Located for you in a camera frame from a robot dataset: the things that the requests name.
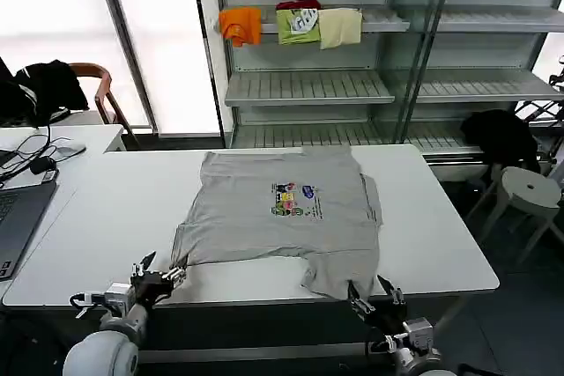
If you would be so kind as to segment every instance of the metal pole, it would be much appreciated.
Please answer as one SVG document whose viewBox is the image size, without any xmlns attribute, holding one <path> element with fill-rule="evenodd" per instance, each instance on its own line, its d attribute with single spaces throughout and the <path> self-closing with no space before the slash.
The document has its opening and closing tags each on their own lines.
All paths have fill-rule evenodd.
<svg viewBox="0 0 564 376">
<path fill-rule="evenodd" d="M 204 38 L 204 47 L 210 52 L 210 48 L 208 47 L 208 35 L 207 30 L 205 28 L 204 22 L 204 10 L 202 9 L 202 2 L 201 0 L 196 0 L 197 3 L 197 13 L 200 18 L 201 28 L 202 28 L 202 37 Z M 219 106 L 219 98 L 218 98 L 218 89 L 215 85 L 215 77 L 213 74 L 213 66 L 212 66 L 212 59 L 210 55 L 208 55 L 210 59 L 208 59 L 208 69 L 210 71 L 210 80 L 211 80 L 211 92 L 213 93 L 213 103 L 215 104 L 215 113 L 218 116 L 218 125 L 219 125 L 219 134 L 221 135 L 221 145 L 223 148 L 226 148 L 226 134 L 223 130 L 223 120 L 221 119 L 221 108 Z"/>
<path fill-rule="evenodd" d="M 418 76 L 415 83 L 415 88 L 413 89 L 413 95 L 410 99 L 409 108 L 407 109 L 407 115 L 405 116 L 405 124 L 402 128 L 400 143 L 403 143 L 405 137 L 407 136 L 407 129 L 409 127 L 410 120 L 412 119 L 413 109 L 415 108 L 415 103 L 417 102 L 417 97 L 419 96 L 419 89 L 423 83 L 423 77 L 427 71 L 427 63 L 429 61 L 429 56 L 431 55 L 431 49 L 433 48 L 434 37 L 437 33 L 437 28 L 439 27 L 439 21 L 441 20 L 442 8 L 444 7 L 445 0 L 439 0 L 437 4 L 436 13 L 434 15 L 433 26 L 429 32 L 428 43 L 423 53 L 423 60 L 421 61 L 421 66 L 419 67 Z"/>
<path fill-rule="evenodd" d="M 415 100 L 419 94 L 420 79 L 422 75 L 425 74 L 425 67 L 427 66 L 428 57 L 433 46 L 434 36 L 439 19 L 441 18 L 444 1 L 445 0 L 429 0 L 423 24 L 423 34 L 421 34 L 419 44 L 413 56 L 412 67 L 405 87 L 405 98 L 397 118 L 397 126 L 392 140 L 393 143 L 402 143 L 405 140 L 409 120 L 412 117 L 413 108 L 415 106 Z"/>
<path fill-rule="evenodd" d="M 137 59 L 135 49 L 133 48 L 133 42 L 131 41 L 130 31 L 127 27 L 125 14 L 123 13 L 122 3 L 120 0 L 106 0 L 106 4 L 108 5 L 112 21 L 114 22 L 114 27 L 120 44 L 122 45 L 125 60 L 130 68 L 133 83 L 137 88 L 137 93 L 139 94 L 139 99 L 141 100 L 141 106 L 143 106 L 145 115 L 149 120 L 152 133 L 156 134 L 158 132 L 157 121 L 155 120 L 154 113 L 152 112 L 151 102 L 149 101 L 149 95 L 147 94 L 145 81 L 143 80 L 143 74 L 141 73 L 139 61 Z"/>
</svg>

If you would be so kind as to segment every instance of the white table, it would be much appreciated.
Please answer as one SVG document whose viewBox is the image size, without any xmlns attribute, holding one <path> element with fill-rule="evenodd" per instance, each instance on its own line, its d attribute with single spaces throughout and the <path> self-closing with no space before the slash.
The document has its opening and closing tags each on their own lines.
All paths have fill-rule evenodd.
<svg viewBox="0 0 564 376">
<path fill-rule="evenodd" d="M 38 131 L 42 134 L 47 133 L 44 128 L 39 130 L 33 128 L 0 129 L 0 149 L 15 149 L 26 139 L 26 137 L 34 133 L 38 133 Z M 106 151 L 124 150 L 121 139 L 122 133 L 123 127 L 121 125 L 85 125 L 51 128 L 51 139 L 64 136 L 75 142 L 85 144 L 86 150 L 84 153 L 58 164 L 60 173 L 57 179 L 57 190 L 55 195 L 51 199 L 51 203 L 46 209 L 39 226 L 33 233 L 32 238 L 27 245 L 26 251 L 20 259 L 19 268 L 16 269 L 14 277 L 0 282 L 0 298 L 5 294 L 13 281 L 17 279 L 18 273 L 23 267 L 23 263 L 29 260 L 33 251 L 37 248 L 49 228 L 56 221 L 61 211 L 75 195 L 83 178 L 89 174 L 93 178 L 96 177 L 94 165 L 96 160 Z M 24 145 L 24 151 L 35 151 L 38 148 L 41 148 L 45 144 L 45 140 L 46 138 L 41 136 L 30 139 Z M 13 188 L 38 184 L 41 182 L 42 176 L 42 174 L 33 175 L 29 170 L 26 170 L 8 181 L 5 187 Z"/>
<path fill-rule="evenodd" d="M 415 147 L 358 146 L 352 152 L 379 190 L 383 226 L 378 274 L 408 295 L 476 293 L 499 286 Z M 89 183 L 80 188 L 19 272 L 4 304 L 67 306 L 77 292 L 104 291 L 112 282 L 128 282 L 131 264 L 152 250 L 157 251 L 154 267 L 164 269 L 174 230 L 200 188 L 203 157 L 204 151 L 104 154 Z M 170 302 L 318 299 L 300 286 L 305 269 L 304 260 L 283 257 L 195 266 Z M 374 294 L 383 292 L 376 287 Z"/>
</svg>

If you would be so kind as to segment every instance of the folded clothing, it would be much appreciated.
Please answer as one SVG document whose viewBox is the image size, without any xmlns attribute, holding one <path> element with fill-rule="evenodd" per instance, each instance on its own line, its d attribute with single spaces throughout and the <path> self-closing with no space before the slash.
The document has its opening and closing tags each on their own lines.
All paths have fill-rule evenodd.
<svg viewBox="0 0 564 376">
<path fill-rule="evenodd" d="M 356 9 L 338 8 L 319 11 L 321 49 L 342 44 L 360 43 L 362 13 Z"/>
<path fill-rule="evenodd" d="M 208 152 L 200 178 L 176 230 L 173 264 L 303 257 L 302 285 L 312 292 L 346 299 L 352 281 L 370 295 L 382 219 L 374 181 L 360 173 L 350 148 Z"/>
<path fill-rule="evenodd" d="M 317 0 L 293 0 L 276 5 L 277 11 L 283 9 L 321 9 L 321 4 Z"/>
<path fill-rule="evenodd" d="M 260 44 L 261 11 L 257 8 L 235 8 L 219 13 L 219 28 L 224 39 L 231 39 L 236 48 L 243 43 Z"/>
<path fill-rule="evenodd" d="M 292 9 L 276 11 L 278 44 L 297 44 L 319 41 L 319 11 Z"/>
</svg>

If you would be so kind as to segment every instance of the laptop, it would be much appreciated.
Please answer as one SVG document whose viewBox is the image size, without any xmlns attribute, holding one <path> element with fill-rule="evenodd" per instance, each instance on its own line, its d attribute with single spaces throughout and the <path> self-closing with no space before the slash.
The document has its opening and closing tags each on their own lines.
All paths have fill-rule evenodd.
<svg viewBox="0 0 564 376">
<path fill-rule="evenodd" d="M 40 185 L 0 189 L 0 281 L 13 273 L 55 193 L 56 173 L 43 180 Z"/>
</svg>

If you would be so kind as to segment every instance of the shelf rack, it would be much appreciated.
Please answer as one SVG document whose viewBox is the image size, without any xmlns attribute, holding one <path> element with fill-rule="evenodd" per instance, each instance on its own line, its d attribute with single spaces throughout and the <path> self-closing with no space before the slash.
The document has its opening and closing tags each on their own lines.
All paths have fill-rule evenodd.
<svg viewBox="0 0 564 376">
<path fill-rule="evenodd" d="M 409 29 L 409 21 L 400 18 L 395 11 L 378 8 L 376 6 L 364 7 L 354 6 L 334 6 L 359 9 L 362 12 L 362 32 L 363 33 L 403 33 Z M 276 11 L 272 7 L 259 7 L 261 10 L 261 33 L 277 34 Z"/>
<path fill-rule="evenodd" d="M 408 74 L 408 71 L 395 71 L 388 78 L 391 85 L 403 87 Z M 563 98 L 562 93 L 555 91 L 528 70 L 430 69 L 423 78 L 417 102 L 512 102 Z"/>
<path fill-rule="evenodd" d="M 421 31 L 424 12 L 400 13 Z M 546 7 L 445 6 L 438 33 L 564 33 L 564 13 Z"/>
<path fill-rule="evenodd" d="M 480 153 L 479 147 L 464 141 L 460 125 L 460 121 L 412 122 L 405 141 L 426 155 Z M 394 122 L 243 125 L 237 130 L 232 148 L 387 144 L 394 128 Z"/>
<path fill-rule="evenodd" d="M 374 70 L 235 72 L 226 105 L 382 104 L 394 98 Z"/>
</svg>

